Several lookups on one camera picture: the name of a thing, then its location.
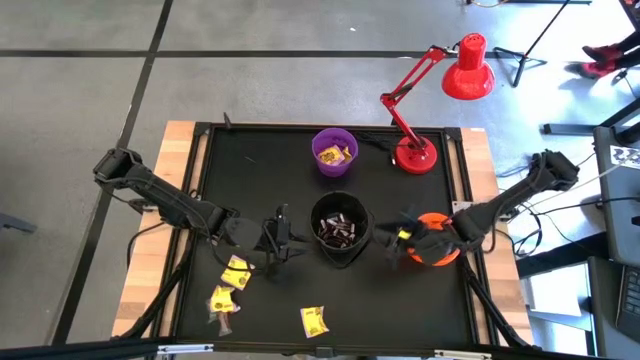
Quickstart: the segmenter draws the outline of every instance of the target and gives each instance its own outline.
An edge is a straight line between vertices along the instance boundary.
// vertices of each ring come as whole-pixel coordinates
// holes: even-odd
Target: yellow snack packet
[[[248,269],[247,262],[235,255],[231,256],[231,259],[229,259],[229,267],[236,269]],[[236,271],[231,269],[225,269],[221,276],[222,281],[238,290],[244,290],[244,287],[247,286],[250,278],[251,273],[249,271]]]
[[[330,148],[322,150],[322,152],[318,154],[318,159],[327,165],[340,165],[345,157],[338,145],[333,145]]]
[[[302,317],[302,326],[307,338],[318,336],[329,331],[324,323],[322,316],[324,314],[324,306],[302,308],[300,316]]]
[[[211,295],[209,301],[209,311],[211,312],[232,312],[235,309],[235,305],[231,300],[231,293],[235,290],[232,287],[217,285]]]
[[[344,163],[348,163],[349,161],[351,161],[351,159],[353,159],[353,156],[351,156],[351,153],[349,152],[349,147],[345,147],[344,149],[342,149],[342,154],[344,155]]]
[[[400,232],[398,232],[398,237],[402,240],[409,240],[409,238],[411,237],[411,233],[408,231],[400,230]]]

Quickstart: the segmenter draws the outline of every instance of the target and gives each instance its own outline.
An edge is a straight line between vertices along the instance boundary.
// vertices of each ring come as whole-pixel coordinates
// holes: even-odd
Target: lamp shade
[[[442,90],[452,98],[475,100],[488,95],[495,76],[486,61],[487,41],[480,34],[469,34],[460,42],[458,61],[444,74]]]

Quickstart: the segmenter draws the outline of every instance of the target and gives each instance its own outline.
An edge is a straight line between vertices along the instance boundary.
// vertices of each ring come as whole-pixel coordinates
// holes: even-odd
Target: red shoe
[[[582,51],[595,61],[615,60],[623,54],[622,51],[616,49],[614,46],[601,46],[597,48],[583,46]]]
[[[595,62],[580,64],[577,68],[578,74],[589,79],[599,79],[616,70],[616,64],[613,60],[607,62]]]

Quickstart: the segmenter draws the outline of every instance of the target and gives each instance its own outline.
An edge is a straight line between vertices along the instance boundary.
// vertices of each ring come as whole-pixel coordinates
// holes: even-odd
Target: black tray
[[[311,207],[332,190],[355,194],[378,223],[397,220],[399,211],[410,205],[418,213],[452,211],[443,129],[416,129],[439,154],[435,168],[426,175],[407,174],[390,164],[388,153],[360,142],[349,173],[329,179],[317,170],[310,150],[321,127],[210,126],[215,131],[209,138],[202,194],[205,200],[238,209],[243,217],[259,222],[273,216],[279,204],[288,203],[293,230],[308,236]],[[402,137],[393,127],[346,129],[374,133],[392,143]],[[408,260],[393,271],[375,242],[344,270],[333,268],[311,246],[308,254],[283,267],[287,280],[273,283],[252,277],[244,291],[236,292],[242,310],[230,317],[233,333],[219,337],[219,325],[208,324],[205,304],[223,269],[205,241],[193,244],[188,280],[181,286],[172,327],[180,341],[215,342],[218,349],[229,351],[316,353],[324,346],[377,349],[380,354],[477,342],[473,305],[458,266],[425,268]],[[309,306],[325,306],[330,332],[305,337],[299,310]]]

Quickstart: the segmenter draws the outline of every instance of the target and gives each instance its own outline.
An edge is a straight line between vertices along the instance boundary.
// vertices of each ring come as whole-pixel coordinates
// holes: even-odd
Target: person's leg
[[[636,46],[640,46],[640,32],[635,31],[633,34],[627,36],[626,39],[611,46],[622,52],[627,52]]]
[[[640,32],[636,31],[617,44],[600,47],[583,46],[582,51],[595,61],[607,61],[617,59],[637,46],[640,46]]]
[[[628,54],[617,59],[580,64],[578,73],[590,79],[601,78],[613,71],[630,68],[640,64],[640,48],[632,50]]]
[[[615,61],[615,68],[630,68],[640,64],[640,48],[631,51],[628,54],[624,54]]]

